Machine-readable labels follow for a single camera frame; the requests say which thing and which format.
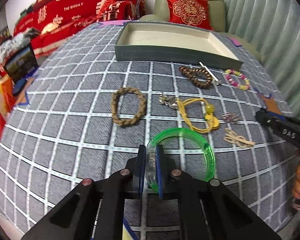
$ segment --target metal clip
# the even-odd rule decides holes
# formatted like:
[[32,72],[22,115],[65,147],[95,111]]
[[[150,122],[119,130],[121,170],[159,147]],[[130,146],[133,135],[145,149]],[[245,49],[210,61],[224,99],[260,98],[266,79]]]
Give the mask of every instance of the metal clip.
[[221,117],[225,122],[237,122],[242,120],[241,116],[235,114],[235,112],[225,112]]
[[171,107],[172,109],[177,110],[178,109],[177,99],[178,98],[176,98],[176,97],[170,97],[170,96],[164,95],[162,92],[160,92],[159,104],[166,105],[166,106]]
[[222,84],[222,81],[218,80],[217,77],[210,71],[210,69],[207,68],[207,66],[203,65],[201,62],[199,62],[202,68],[204,68],[208,73],[212,76],[213,78],[213,83],[216,84],[217,86]]

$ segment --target sofa armrest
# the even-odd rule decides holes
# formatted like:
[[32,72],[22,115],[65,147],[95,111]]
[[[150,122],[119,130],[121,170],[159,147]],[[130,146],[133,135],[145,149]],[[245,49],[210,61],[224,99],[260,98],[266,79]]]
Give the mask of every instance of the sofa armrest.
[[140,21],[164,22],[164,20],[156,14],[144,15],[140,18]]

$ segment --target red blanket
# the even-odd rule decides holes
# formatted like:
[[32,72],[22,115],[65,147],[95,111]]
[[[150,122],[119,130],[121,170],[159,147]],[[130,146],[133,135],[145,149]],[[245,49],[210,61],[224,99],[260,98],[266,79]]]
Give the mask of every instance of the red blanket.
[[[31,44],[36,57],[48,55],[66,42],[66,39],[93,22],[136,19],[137,0],[119,0],[111,3],[104,13],[97,17],[107,0],[52,0],[41,8],[23,17],[16,25],[14,35],[28,27],[42,31],[47,25],[57,24],[52,32],[33,39]],[[144,15],[143,1],[140,15]]]

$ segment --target pink beaded bracelet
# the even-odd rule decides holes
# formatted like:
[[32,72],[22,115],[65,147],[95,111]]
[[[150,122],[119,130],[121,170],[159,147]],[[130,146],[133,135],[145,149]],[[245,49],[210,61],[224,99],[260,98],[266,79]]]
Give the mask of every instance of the pink beaded bracelet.
[[[234,86],[236,88],[242,89],[242,90],[248,90],[250,88],[250,82],[249,82],[249,80],[247,79],[247,77],[245,75],[243,75],[239,71],[235,71],[233,69],[227,69],[225,71],[225,73],[226,73],[226,79],[229,81],[230,85],[232,85],[232,86]],[[245,85],[241,85],[241,84],[238,84],[237,82],[235,82],[231,78],[230,74],[236,75],[236,76],[242,78],[243,81],[244,81],[244,83],[245,83]]]

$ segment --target gray grid blanket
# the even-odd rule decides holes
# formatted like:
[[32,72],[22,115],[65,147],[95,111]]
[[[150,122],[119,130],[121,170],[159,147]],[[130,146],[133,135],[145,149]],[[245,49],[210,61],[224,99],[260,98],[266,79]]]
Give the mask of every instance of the gray grid blanket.
[[[229,85],[223,71],[211,69],[224,84],[200,90],[179,72],[180,64],[117,62],[114,44],[122,26],[92,24],[54,52],[28,89],[30,105],[17,106],[0,142],[0,208],[26,232],[83,178],[107,178],[135,157],[139,144],[171,127],[187,127],[179,112],[158,104],[159,93],[181,99],[205,98],[215,106],[220,128],[204,136],[214,149],[215,177],[274,230],[290,217],[291,187],[297,158],[288,143],[260,126],[254,113],[263,105],[253,90]],[[280,110],[291,114],[281,93],[261,64],[225,36],[215,35],[244,62],[241,71],[262,93],[272,93]],[[112,123],[111,93],[139,88],[147,97],[147,113],[134,126]],[[126,94],[118,103],[120,117],[137,112],[138,99]],[[190,120],[205,127],[204,107],[187,107]],[[243,121],[225,124],[223,112]],[[256,142],[242,149],[223,140],[224,129]],[[182,139],[164,144],[165,153],[194,177],[202,174],[200,152]],[[127,200],[125,217],[140,239],[178,239],[176,201],[159,201],[144,193]]]

